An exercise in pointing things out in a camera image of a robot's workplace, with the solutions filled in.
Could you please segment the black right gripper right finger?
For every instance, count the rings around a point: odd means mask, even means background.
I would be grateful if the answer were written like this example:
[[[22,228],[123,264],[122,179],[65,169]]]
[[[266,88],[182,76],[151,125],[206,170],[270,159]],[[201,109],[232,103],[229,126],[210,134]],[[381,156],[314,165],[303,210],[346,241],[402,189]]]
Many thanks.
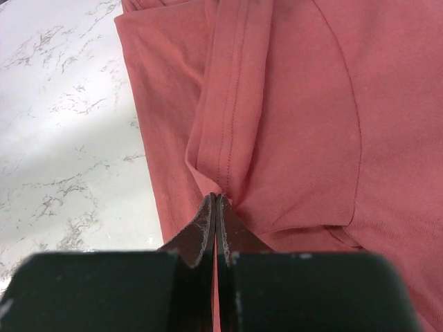
[[[371,252],[278,253],[215,200],[223,331],[420,331],[403,281]]]

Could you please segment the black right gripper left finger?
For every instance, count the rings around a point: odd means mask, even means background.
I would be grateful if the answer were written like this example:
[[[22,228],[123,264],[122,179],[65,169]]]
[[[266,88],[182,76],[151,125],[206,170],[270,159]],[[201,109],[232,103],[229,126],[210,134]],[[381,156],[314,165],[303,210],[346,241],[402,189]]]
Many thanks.
[[[1,298],[2,331],[211,331],[215,195],[157,250],[41,252]]]

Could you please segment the pink t shirt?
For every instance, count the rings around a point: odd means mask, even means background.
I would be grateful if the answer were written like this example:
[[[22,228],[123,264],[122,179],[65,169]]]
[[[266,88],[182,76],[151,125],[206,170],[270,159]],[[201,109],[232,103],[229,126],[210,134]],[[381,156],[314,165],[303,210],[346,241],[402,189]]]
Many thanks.
[[[164,241],[209,193],[277,251],[372,251],[442,330],[442,2],[124,1]]]

